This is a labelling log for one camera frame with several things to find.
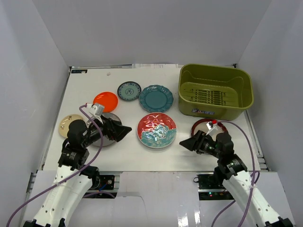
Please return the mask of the grey deer plate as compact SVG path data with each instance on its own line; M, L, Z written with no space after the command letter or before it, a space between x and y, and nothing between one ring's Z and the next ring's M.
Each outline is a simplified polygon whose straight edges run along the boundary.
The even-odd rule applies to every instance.
M110 118L110 119L115 120L115 121L118 121L121 124L120 118L117 115L113 114L113 113L103 113L102 116L106 117L106 118ZM104 136L102 147L107 147L107 146L110 146L114 143L115 143L114 140L110 140L108 137ZM95 141L92 145L95 146L95 147L100 147L101 139L99 139L98 141Z

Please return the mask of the dark red rimmed plate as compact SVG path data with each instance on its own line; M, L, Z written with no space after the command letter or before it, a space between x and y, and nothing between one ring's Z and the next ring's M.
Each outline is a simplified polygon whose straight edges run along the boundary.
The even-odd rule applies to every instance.
M195 133L197 133L198 130L201 130L203 132L207 132L208 131L208 128L206 126L206 123L209 122L209 121L212 121L212 119L207 119L207 118L204 118L204 119L200 119L198 121L196 121L192 128L191 128L191 136L194 136ZM222 124L222 123L218 123L217 124L217 127L220 128L218 130L217 133L215 134L212 134L212 137L214 138L216 134L218 133L221 133L221 132L224 132L224 133L228 133L228 130L227 128Z

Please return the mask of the red teal wave plate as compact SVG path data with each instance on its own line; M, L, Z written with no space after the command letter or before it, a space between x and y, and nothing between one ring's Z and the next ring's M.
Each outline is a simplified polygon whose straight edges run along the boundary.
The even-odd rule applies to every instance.
M174 141L177 126L173 119L164 113L150 113L138 122L137 135L145 146L161 149Z

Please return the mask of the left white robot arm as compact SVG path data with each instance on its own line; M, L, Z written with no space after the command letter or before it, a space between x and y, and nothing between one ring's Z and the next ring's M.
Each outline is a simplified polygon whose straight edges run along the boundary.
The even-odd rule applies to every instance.
M51 189L33 220L26 221L24 226L68 226L85 193L100 183L98 168L85 163L89 156L88 146L104 137L119 142L131 130L131 127L104 116L93 120L90 125L83 120L72 121Z

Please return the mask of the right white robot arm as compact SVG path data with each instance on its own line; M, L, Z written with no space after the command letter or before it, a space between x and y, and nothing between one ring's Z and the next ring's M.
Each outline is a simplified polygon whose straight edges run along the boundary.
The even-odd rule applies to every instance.
M193 137L179 143L198 154L207 153L217 158L214 169L214 184L225 188L243 210L245 220L252 227L292 227L288 218L282 218L268 203L246 165L234 153L232 138L228 133L219 133L216 140L198 131Z

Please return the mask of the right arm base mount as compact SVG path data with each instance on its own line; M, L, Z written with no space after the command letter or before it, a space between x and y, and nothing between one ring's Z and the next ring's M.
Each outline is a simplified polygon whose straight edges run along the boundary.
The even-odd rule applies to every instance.
M218 185L213 174L198 174L193 179L198 186L200 201L233 200L232 195L221 185Z

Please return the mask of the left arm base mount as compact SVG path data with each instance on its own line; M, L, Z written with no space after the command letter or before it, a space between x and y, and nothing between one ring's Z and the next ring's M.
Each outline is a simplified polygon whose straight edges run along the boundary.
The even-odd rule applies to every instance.
M114 183L114 175L99 175L93 180L91 188L85 193L83 198L114 199L117 195L114 192Z

